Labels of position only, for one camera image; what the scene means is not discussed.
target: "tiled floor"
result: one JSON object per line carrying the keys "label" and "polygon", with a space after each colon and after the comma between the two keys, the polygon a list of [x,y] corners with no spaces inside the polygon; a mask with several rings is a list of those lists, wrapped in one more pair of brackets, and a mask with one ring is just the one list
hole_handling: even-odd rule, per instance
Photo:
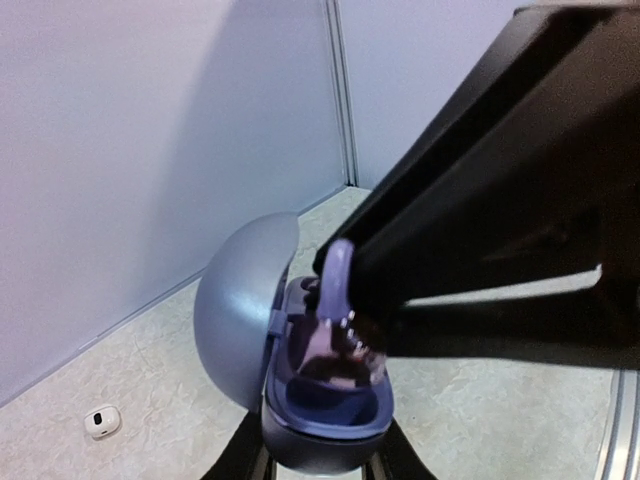
{"label": "tiled floor", "polygon": [[[346,189],[301,217],[291,276],[310,272],[315,249],[366,194]],[[186,287],[1,409],[0,478],[204,474],[244,412],[199,363],[195,291]],[[593,478],[611,372],[494,360],[392,360],[389,370],[396,418],[441,479]],[[95,442],[82,417],[101,403],[118,406],[124,423]]]}

